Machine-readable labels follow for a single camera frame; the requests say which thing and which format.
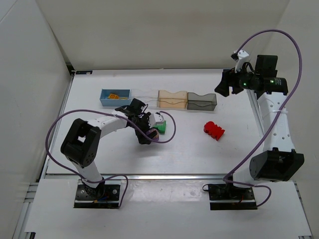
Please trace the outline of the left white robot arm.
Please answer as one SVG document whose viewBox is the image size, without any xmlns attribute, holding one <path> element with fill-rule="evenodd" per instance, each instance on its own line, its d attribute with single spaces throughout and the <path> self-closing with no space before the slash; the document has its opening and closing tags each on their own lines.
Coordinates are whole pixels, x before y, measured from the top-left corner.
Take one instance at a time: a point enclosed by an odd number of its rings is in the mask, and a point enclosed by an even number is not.
<svg viewBox="0 0 319 239">
<path fill-rule="evenodd" d="M 153 126 L 162 118 L 155 113 L 145 113 L 145 108 L 146 104 L 133 99 L 130 105 L 118 107 L 112 112 L 116 117 L 104 116 L 89 121 L 76 119 L 73 122 L 60 151 L 84 177 L 82 182 L 88 189 L 98 191 L 102 188 L 100 181 L 103 177 L 94 163 L 101 138 L 119 129 L 131 127 L 130 122 L 139 128 L 135 130 L 139 144 L 151 143 L 144 135 L 152 139 L 157 137 Z"/>
</svg>

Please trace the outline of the green lego block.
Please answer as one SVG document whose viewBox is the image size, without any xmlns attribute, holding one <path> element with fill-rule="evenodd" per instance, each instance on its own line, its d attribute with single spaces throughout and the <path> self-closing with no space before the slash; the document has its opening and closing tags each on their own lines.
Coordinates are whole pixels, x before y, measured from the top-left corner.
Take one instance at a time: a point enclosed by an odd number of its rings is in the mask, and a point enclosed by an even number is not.
<svg viewBox="0 0 319 239">
<path fill-rule="evenodd" d="M 157 124 L 154 126 L 154 128 L 157 129 L 157 131 L 159 132 L 159 134 L 165 134 L 165 131 L 166 131 L 166 121 L 160 123 L 160 124 Z"/>
</svg>

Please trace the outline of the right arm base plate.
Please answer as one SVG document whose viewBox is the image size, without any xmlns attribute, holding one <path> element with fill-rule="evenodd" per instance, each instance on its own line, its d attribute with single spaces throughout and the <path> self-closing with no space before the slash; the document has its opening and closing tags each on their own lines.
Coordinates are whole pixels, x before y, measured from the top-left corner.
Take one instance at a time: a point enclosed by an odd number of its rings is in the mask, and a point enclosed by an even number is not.
<svg viewBox="0 0 319 239">
<path fill-rule="evenodd" d="M 202 190 L 209 195 L 211 211 L 256 210 L 257 204 L 252 188 L 233 184 L 204 184 Z"/>
</svg>

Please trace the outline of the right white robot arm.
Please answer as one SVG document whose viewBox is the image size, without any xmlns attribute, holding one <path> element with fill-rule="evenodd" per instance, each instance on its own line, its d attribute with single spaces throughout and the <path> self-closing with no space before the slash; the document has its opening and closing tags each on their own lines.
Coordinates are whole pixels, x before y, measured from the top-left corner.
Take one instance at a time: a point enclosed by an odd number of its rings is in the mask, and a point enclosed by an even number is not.
<svg viewBox="0 0 319 239">
<path fill-rule="evenodd" d="M 277 77 L 276 55 L 258 55 L 255 67 L 243 50 L 232 54 L 236 65 L 224 69 L 215 91 L 224 97 L 246 90 L 252 97 L 257 119 L 262 124 L 259 154 L 248 155 L 249 165 L 240 163 L 224 178 L 237 187 L 251 187 L 264 182 L 289 181 L 301 168 L 305 158 L 292 142 L 286 100 L 290 96 L 285 78 Z"/>
</svg>

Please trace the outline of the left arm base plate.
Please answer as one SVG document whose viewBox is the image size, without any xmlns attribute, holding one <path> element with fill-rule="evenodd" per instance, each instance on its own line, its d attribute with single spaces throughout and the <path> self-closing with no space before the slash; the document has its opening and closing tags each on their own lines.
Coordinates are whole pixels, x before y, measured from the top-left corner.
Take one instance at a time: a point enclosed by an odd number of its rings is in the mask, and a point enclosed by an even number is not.
<svg viewBox="0 0 319 239">
<path fill-rule="evenodd" d="M 119 209 L 127 192 L 127 183 L 100 183 L 97 188 L 78 183 L 73 208 L 76 209 Z"/>
</svg>

